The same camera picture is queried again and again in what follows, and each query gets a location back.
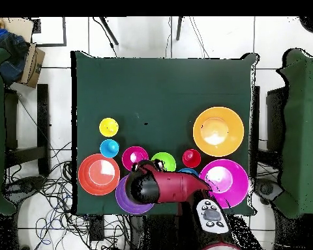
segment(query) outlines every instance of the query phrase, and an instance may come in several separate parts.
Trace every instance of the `table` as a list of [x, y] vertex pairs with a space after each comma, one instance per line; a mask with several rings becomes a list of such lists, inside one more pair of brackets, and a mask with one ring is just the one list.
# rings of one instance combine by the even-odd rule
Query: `table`
[[[245, 137], [241, 146], [225, 158], [239, 163], [248, 172], [248, 135], [253, 83], [250, 74], [255, 54], [243, 59], [96, 59], [76, 51], [72, 57], [73, 102], [72, 159], [77, 155], [77, 168], [91, 154], [99, 152], [103, 137], [98, 125], [111, 117], [119, 123], [119, 132], [112, 137], [120, 144], [114, 160], [121, 178], [128, 171], [121, 156], [129, 146], [139, 145], [149, 157], [157, 152], [172, 154], [177, 170], [184, 167], [182, 154], [197, 148], [192, 127], [197, 116], [212, 106], [233, 109], [242, 118]], [[201, 152], [198, 172], [217, 158]], [[127, 214], [117, 204], [115, 191], [105, 196], [90, 195], [79, 184], [73, 209], [77, 214]], [[146, 214], [177, 214], [178, 204], [156, 204]], [[252, 215], [247, 198], [227, 214]]]

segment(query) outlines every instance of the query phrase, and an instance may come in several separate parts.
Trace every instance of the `black chair leg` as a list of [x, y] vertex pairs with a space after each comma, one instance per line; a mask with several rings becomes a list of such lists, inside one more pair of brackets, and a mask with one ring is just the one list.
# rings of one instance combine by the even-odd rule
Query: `black chair leg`
[[106, 19], [104, 17], [100, 17], [100, 20], [101, 20], [104, 28], [106, 28], [108, 34], [111, 36], [113, 43], [115, 43], [115, 45], [118, 45], [118, 41], [117, 41], [116, 37], [113, 35], [112, 30], [110, 30], [110, 28], [106, 22]]
[[179, 19], [177, 20], [176, 40], [180, 40], [182, 19], [183, 19], [183, 16], [179, 16]]

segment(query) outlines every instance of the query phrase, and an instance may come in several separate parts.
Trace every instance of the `red bowl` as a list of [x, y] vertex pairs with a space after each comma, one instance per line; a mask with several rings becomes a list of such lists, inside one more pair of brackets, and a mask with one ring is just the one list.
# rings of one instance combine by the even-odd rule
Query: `red bowl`
[[182, 161], [188, 168], [195, 168], [201, 163], [201, 154], [191, 148], [190, 150], [186, 150], [182, 156]]

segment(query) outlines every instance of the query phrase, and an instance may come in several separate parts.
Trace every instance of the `magenta bowl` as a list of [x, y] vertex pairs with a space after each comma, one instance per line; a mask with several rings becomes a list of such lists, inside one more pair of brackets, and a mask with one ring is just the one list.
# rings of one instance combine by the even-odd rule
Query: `magenta bowl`
[[219, 159], [207, 164], [200, 178], [211, 187], [210, 196], [214, 197], [223, 209], [240, 204], [248, 193], [248, 176], [236, 162]]

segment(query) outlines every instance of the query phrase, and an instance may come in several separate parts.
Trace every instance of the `pink bowl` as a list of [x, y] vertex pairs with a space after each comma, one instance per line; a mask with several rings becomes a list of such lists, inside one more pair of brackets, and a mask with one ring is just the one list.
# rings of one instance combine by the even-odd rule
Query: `pink bowl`
[[200, 178], [210, 185], [210, 195], [223, 209], [240, 204], [248, 192], [248, 176], [232, 160], [219, 159], [210, 162], [201, 171]]
[[127, 148], [122, 156], [123, 165], [129, 171], [131, 171], [133, 163], [148, 159], [148, 153], [140, 146], [131, 146], [130, 148]]

